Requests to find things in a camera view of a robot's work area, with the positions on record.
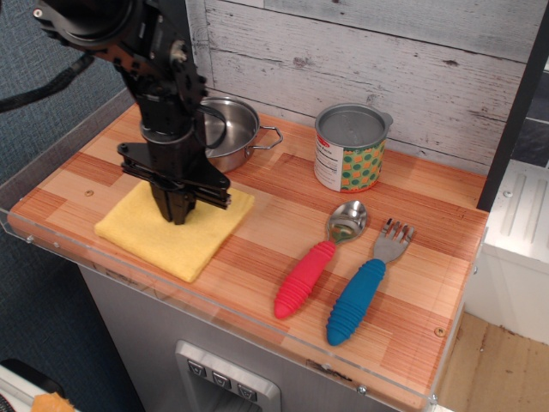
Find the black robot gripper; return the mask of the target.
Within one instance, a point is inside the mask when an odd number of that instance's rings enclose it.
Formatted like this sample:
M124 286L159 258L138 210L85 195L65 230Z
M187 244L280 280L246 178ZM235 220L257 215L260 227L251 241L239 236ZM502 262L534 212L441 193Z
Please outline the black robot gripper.
M208 160L196 128L183 135L167 135L141 127L144 142L123 142L118 153L125 173L149 182L162 217L183 225L202 201L218 208L231 202L230 180Z

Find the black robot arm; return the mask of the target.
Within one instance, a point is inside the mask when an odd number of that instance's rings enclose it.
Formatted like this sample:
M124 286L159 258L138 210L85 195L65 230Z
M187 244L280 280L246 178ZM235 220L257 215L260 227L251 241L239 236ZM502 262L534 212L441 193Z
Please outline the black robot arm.
M206 152L205 118L224 122L202 104L206 80L196 71L183 1L39 1L33 12L46 34L111 62L141 114L143 143L118 145L123 171L149 182L166 221L185 222L197 201L226 208L229 179Z

